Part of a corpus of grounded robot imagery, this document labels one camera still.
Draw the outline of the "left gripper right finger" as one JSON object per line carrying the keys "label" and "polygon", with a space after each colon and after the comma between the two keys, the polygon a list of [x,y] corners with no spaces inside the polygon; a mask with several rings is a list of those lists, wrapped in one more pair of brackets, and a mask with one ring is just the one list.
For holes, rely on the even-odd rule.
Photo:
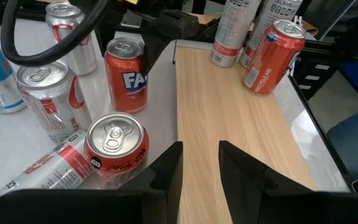
{"label": "left gripper right finger", "polygon": [[301,224],[312,190],[275,171],[228,141],[219,143],[221,183],[233,224]]}

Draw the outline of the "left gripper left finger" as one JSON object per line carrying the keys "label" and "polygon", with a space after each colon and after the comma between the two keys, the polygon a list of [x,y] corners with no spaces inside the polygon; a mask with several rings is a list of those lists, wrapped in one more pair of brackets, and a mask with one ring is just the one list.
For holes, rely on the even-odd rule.
{"label": "left gripper left finger", "polygon": [[121,189],[135,194],[121,224],[178,224],[183,185],[183,143],[174,142]]}

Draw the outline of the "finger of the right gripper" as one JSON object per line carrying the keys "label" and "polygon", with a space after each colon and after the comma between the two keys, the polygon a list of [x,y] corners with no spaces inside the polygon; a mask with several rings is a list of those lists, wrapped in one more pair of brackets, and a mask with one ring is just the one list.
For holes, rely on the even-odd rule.
{"label": "finger of the right gripper", "polygon": [[173,39],[144,39],[142,74],[148,75],[159,56]]}
{"label": "finger of the right gripper", "polygon": [[113,17],[102,19],[96,26],[96,38],[102,56],[104,56],[106,52],[108,43],[114,39],[116,33],[116,23],[117,19]]}

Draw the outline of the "silver Diet Coke can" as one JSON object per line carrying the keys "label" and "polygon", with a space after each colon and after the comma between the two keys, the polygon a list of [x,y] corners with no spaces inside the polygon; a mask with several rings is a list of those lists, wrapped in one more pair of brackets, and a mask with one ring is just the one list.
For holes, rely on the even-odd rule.
{"label": "silver Diet Coke can", "polygon": [[58,60],[41,67],[19,67],[16,82],[53,142],[59,144],[89,128],[91,116],[79,79],[66,63]]}
{"label": "silver Diet Coke can", "polygon": [[[51,28],[55,43],[68,36],[85,18],[85,14],[69,2],[53,2],[46,6],[45,21]],[[91,34],[81,41],[63,60],[77,75],[87,75],[96,69],[96,54]]]}

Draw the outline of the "red Fanta strawberry can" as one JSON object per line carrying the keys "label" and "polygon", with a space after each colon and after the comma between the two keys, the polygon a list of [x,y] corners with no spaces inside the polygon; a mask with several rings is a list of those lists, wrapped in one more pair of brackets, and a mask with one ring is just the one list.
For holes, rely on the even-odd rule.
{"label": "red Fanta strawberry can", "polygon": [[260,94],[273,92],[303,50],[305,40],[306,31],[301,25],[285,19],[274,21],[246,68],[244,85]]}
{"label": "red Fanta strawberry can", "polygon": [[147,105],[148,76],[143,75],[144,44],[118,37],[107,44],[104,64],[111,102],[116,111],[138,113]]}

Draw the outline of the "red Coca-Cola Star Wars can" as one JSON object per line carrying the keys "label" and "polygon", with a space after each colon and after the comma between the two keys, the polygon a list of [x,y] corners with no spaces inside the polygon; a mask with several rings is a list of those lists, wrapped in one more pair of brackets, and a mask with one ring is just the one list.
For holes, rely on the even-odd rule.
{"label": "red Coca-Cola Star Wars can", "polygon": [[113,112],[93,121],[84,150],[98,175],[117,174],[136,168],[147,158],[149,135],[135,116]]}

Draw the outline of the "light wooden shelf board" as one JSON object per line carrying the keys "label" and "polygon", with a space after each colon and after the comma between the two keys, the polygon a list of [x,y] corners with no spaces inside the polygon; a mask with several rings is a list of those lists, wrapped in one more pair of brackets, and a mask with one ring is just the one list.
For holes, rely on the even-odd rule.
{"label": "light wooden shelf board", "polygon": [[183,142],[180,224],[228,224],[218,148],[227,140],[281,174],[315,189],[273,95],[242,84],[243,68],[222,68],[209,50],[177,47],[177,125]]}

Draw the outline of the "white red Celsius can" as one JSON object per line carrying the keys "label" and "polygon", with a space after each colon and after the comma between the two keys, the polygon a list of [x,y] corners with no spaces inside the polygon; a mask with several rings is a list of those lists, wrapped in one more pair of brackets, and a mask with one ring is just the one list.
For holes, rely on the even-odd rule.
{"label": "white red Celsius can", "polygon": [[264,32],[277,20],[291,21],[301,6],[303,0],[265,0],[262,10],[257,17],[246,47],[240,56],[239,63],[244,67],[250,64]]}
{"label": "white red Celsius can", "polygon": [[220,67],[234,65],[261,0],[226,0],[210,59]]}

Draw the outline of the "black table frame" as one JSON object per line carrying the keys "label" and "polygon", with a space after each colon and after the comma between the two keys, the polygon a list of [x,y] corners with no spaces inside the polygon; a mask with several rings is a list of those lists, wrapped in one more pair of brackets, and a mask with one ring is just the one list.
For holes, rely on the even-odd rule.
{"label": "black table frame", "polygon": [[288,77],[302,110],[291,122],[291,131],[300,145],[301,155],[306,162],[313,181],[319,190],[352,192],[349,176],[326,132],[318,123],[308,100],[298,87],[295,79]]}

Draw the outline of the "black slotted bracket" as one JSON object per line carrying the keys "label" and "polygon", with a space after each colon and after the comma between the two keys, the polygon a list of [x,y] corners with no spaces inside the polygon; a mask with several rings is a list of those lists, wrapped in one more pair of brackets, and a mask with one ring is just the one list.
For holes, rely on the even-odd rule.
{"label": "black slotted bracket", "polygon": [[295,65],[293,77],[304,95],[313,96],[336,71],[330,61],[308,59]]}

